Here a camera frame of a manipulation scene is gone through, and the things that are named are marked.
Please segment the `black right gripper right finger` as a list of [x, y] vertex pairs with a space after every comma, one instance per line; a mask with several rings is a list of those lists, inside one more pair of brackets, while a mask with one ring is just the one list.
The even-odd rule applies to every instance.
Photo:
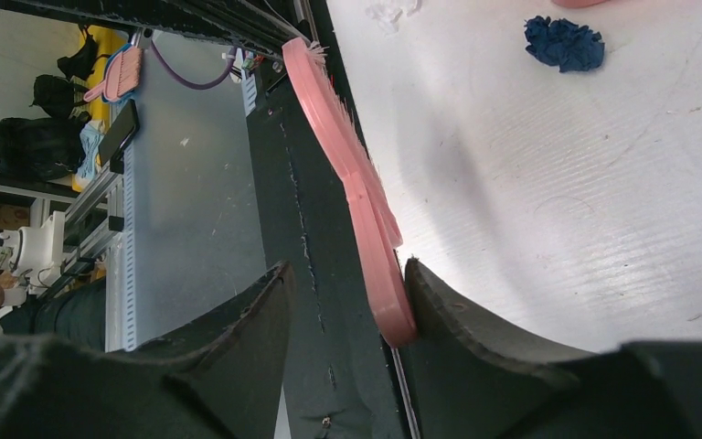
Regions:
[[423, 262], [405, 266], [418, 329], [404, 365], [424, 438], [496, 438], [579, 379], [590, 352], [525, 330], [456, 292]]

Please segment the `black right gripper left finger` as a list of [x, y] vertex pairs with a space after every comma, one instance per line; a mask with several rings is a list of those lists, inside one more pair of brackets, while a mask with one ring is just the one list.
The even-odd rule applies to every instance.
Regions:
[[187, 416], [179, 436], [271, 438], [289, 347], [295, 279], [274, 264], [244, 292], [133, 351]]

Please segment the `pink hand brush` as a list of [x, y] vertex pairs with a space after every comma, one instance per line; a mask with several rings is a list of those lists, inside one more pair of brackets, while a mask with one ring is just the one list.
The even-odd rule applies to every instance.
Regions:
[[282, 55], [303, 113], [343, 185], [378, 330], [391, 347], [404, 346], [417, 338], [417, 327], [396, 256], [401, 232], [378, 173], [326, 72], [324, 49], [297, 37], [282, 46]]

